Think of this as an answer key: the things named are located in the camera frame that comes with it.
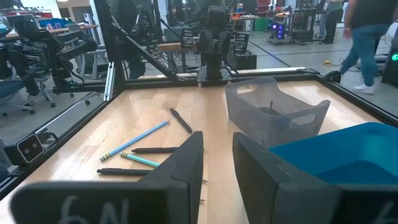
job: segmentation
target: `blue bin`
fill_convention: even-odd
[[[365,123],[269,150],[329,184],[398,184],[398,129]]]

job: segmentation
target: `concrete floor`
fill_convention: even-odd
[[[390,36],[395,32],[396,24],[390,30],[390,35],[383,37],[379,44],[378,53],[388,53],[388,43]],[[257,54],[257,68],[280,68],[280,67],[308,67],[318,70],[321,74],[326,74],[331,70],[339,69],[339,61],[345,58],[351,47],[351,41],[342,38],[342,29],[337,29],[335,43],[331,45],[319,45],[317,42],[307,45],[272,45],[266,41],[269,34],[265,32],[253,32],[254,37],[250,37],[248,50]],[[181,65],[180,57],[175,56],[175,63]],[[186,53],[187,66],[199,66],[200,56],[192,53]],[[336,66],[324,66],[324,60],[329,60]],[[151,64],[146,64],[146,75],[160,74]],[[353,72],[347,72],[342,81],[343,86],[351,88],[362,82],[361,73],[352,69]],[[381,83],[381,78],[376,78],[375,95],[363,95],[361,97],[384,108],[392,114],[398,116],[398,89],[388,84]],[[52,79],[46,83],[48,88],[53,87]],[[63,116],[55,122],[49,124],[47,128],[55,134],[61,135],[68,128],[72,127],[80,118],[95,109],[101,102],[101,97],[90,99],[91,105],[85,105],[81,99],[87,93],[75,93],[74,98],[69,94],[54,95],[53,99],[57,104],[56,108],[51,108],[44,98],[38,99],[32,105],[36,114],[31,115],[28,112],[12,111],[8,117],[0,116],[0,138],[4,142],[11,142],[18,136],[29,133],[38,128],[49,119],[58,115],[69,106],[78,102],[72,109],[68,110]],[[26,97],[25,90],[13,100],[21,100]]]

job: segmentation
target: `black pen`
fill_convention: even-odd
[[[192,129],[191,127],[185,122],[180,114],[173,108],[170,108],[170,111],[172,112],[173,116],[180,122],[180,124],[190,133],[192,134]]]
[[[138,169],[119,169],[119,168],[104,168],[98,169],[97,173],[103,175],[129,175],[129,176],[145,176],[150,170],[138,170]]]
[[[177,149],[178,149],[178,147],[152,147],[152,148],[131,149],[131,151],[135,152],[137,154],[145,154],[145,153],[173,153]]]

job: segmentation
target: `teal pencil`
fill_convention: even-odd
[[[137,162],[140,162],[140,163],[143,163],[143,164],[147,164],[147,165],[152,166],[152,167],[158,167],[159,166],[159,164],[156,163],[156,162],[152,162],[152,161],[149,161],[147,159],[144,159],[144,158],[141,158],[141,157],[138,157],[138,156],[127,154],[125,152],[120,153],[120,156],[122,156],[122,157],[124,157],[126,159],[131,159],[133,161],[137,161]]]

